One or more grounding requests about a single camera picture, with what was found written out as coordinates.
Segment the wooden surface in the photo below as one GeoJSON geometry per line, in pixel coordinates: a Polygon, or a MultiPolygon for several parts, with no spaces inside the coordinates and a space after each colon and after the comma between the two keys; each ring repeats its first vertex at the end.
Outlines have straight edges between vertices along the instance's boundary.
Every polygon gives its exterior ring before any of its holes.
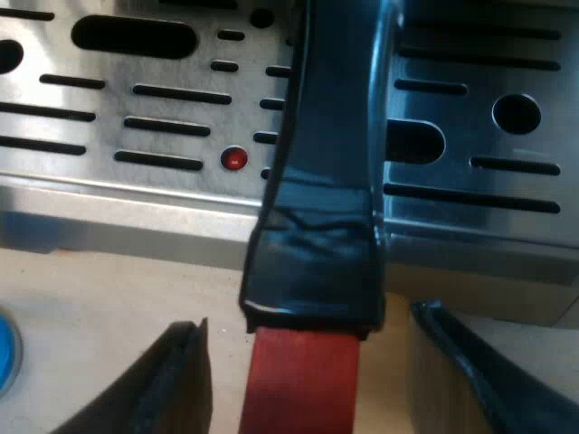
{"type": "MultiPolygon", "coordinates": [[[[0,307],[19,325],[23,370],[0,401],[0,433],[44,434],[110,385],[175,321],[209,317],[212,433],[236,434],[252,350],[241,273],[88,252],[0,250],[0,307]]],[[[389,296],[384,331],[360,346],[356,434],[412,433],[408,305],[389,296]]],[[[507,357],[579,401],[579,332],[464,321],[507,357]]]]}
{"type": "Polygon", "coordinates": [[[354,335],[259,327],[240,434],[352,434],[354,335]]]}

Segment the slot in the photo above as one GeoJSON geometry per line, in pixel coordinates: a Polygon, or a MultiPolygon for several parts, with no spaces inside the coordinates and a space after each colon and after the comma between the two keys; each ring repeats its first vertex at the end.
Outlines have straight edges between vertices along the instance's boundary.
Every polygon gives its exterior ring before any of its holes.
{"type": "Polygon", "coordinates": [[[265,69],[265,73],[270,77],[288,79],[291,76],[291,68],[289,66],[268,66],[265,69]]]}
{"type": "Polygon", "coordinates": [[[467,63],[474,65],[502,66],[508,68],[525,68],[539,71],[560,71],[561,65],[556,61],[540,61],[535,59],[518,59],[515,57],[500,57],[470,53],[436,52],[414,48],[402,48],[398,54],[407,59],[422,59],[426,61],[445,61],[450,63],[467,63]]]}
{"type": "Polygon", "coordinates": [[[394,87],[398,90],[409,90],[413,92],[438,93],[441,95],[452,95],[463,97],[469,93],[466,84],[442,83],[438,81],[402,80],[394,82],[394,87]]]}
{"type": "Polygon", "coordinates": [[[40,77],[40,82],[44,84],[56,84],[60,86],[72,86],[73,88],[84,88],[102,90],[106,83],[103,80],[82,79],[79,77],[65,77],[63,75],[44,74],[40,77]]]}
{"type": "Polygon", "coordinates": [[[253,135],[253,141],[265,145],[275,145],[278,142],[278,133],[270,131],[257,131],[253,135]]]}
{"type": "Polygon", "coordinates": [[[212,61],[211,69],[221,72],[237,72],[239,65],[234,61],[212,61]]]}
{"type": "Polygon", "coordinates": [[[206,102],[209,104],[228,105],[232,103],[232,97],[226,93],[166,88],[163,86],[149,86],[146,84],[136,85],[133,88],[133,93],[145,97],[180,99],[182,101],[206,102]]]}
{"type": "Polygon", "coordinates": [[[266,110],[282,111],[285,105],[285,100],[276,98],[264,98],[260,101],[260,107],[266,110]]]}
{"type": "Polygon", "coordinates": [[[30,151],[52,152],[54,154],[66,154],[69,156],[82,156],[87,152],[85,146],[7,136],[0,136],[0,146],[28,149],[30,151]]]}
{"type": "Polygon", "coordinates": [[[115,161],[120,163],[133,163],[135,165],[152,165],[167,169],[187,170],[199,172],[203,169],[203,161],[181,156],[164,156],[160,154],[149,154],[146,152],[117,151],[115,161]]]}
{"type": "Polygon", "coordinates": [[[87,111],[67,110],[64,108],[28,106],[25,104],[14,104],[10,102],[0,102],[0,111],[4,113],[15,113],[17,115],[40,116],[44,118],[57,118],[67,120],[77,120],[80,122],[92,122],[97,118],[94,113],[87,111]]]}
{"type": "Polygon", "coordinates": [[[434,188],[414,187],[410,185],[386,184],[384,194],[390,196],[412,197],[446,203],[462,203],[465,205],[501,208],[515,211],[531,211],[558,214],[561,207],[550,201],[522,199],[506,196],[491,196],[487,194],[453,192],[434,188]]]}
{"type": "Polygon", "coordinates": [[[140,118],[129,116],[125,118],[125,127],[134,129],[144,129],[158,133],[184,134],[187,136],[207,137],[211,134],[211,129],[206,125],[179,122],[174,120],[140,118]]]}
{"type": "Polygon", "coordinates": [[[537,163],[532,161],[507,160],[491,158],[487,156],[475,156],[471,158],[473,167],[491,170],[504,170],[508,172],[521,172],[524,174],[559,176],[561,169],[558,165],[550,163],[537,163]]]}
{"type": "Polygon", "coordinates": [[[54,19],[52,12],[26,11],[24,9],[9,9],[7,7],[0,7],[0,16],[35,21],[52,21],[54,19]]]}
{"type": "Polygon", "coordinates": [[[197,37],[186,24],[90,15],[72,28],[72,41],[84,50],[160,59],[183,59],[195,51],[197,37]]]}

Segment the oval hole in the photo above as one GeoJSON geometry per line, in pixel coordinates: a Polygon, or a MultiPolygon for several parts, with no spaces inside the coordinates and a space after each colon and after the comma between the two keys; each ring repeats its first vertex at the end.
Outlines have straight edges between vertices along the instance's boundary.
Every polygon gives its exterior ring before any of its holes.
{"type": "Polygon", "coordinates": [[[188,25],[106,15],[79,20],[72,28],[72,41],[84,50],[161,59],[183,59],[197,46],[188,25]]]}
{"type": "Polygon", "coordinates": [[[444,152],[444,136],[434,125],[388,119],[386,161],[427,165],[444,152]]]}
{"type": "Polygon", "coordinates": [[[24,58],[24,50],[20,43],[7,39],[0,41],[0,74],[13,71],[24,58]]]}
{"type": "Polygon", "coordinates": [[[539,106],[527,95],[505,95],[492,108],[497,125],[510,134],[528,134],[541,123],[539,106]]]}
{"type": "Polygon", "coordinates": [[[250,23],[258,29],[267,29],[275,22],[275,15],[269,9],[255,9],[250,17],[250,23]]]}

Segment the round hole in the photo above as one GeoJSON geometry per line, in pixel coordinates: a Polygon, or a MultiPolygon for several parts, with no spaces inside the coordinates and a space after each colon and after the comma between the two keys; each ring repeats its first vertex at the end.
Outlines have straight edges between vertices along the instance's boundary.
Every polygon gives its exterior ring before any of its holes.
{"type": "Polygon", "coordinates": [[[245,165],[247,165],[247,160],[247,152],[238,146],[225,149],[221,155],[221,164],[223,167],[234,172],[242,170],[245,165]]]}
{"type": "Polygon", "coordinates": [[[275,15],[269,9],[256,9],[250,18],[250,23],[258,29],[270,27],[274,21],[275,15]]]}
{"type": "Polygon", "coordinates": [[[510,134],[528,134],[541,123],[541,110],[527,95],[505,95],[492,109],[497,125],[510,134]]]}
{"type": "Polygon", "coordinates": [[[0,74],[16,69],[23,58],[24,49],[20,43],[11,39],[0,41],[0,74]]]}

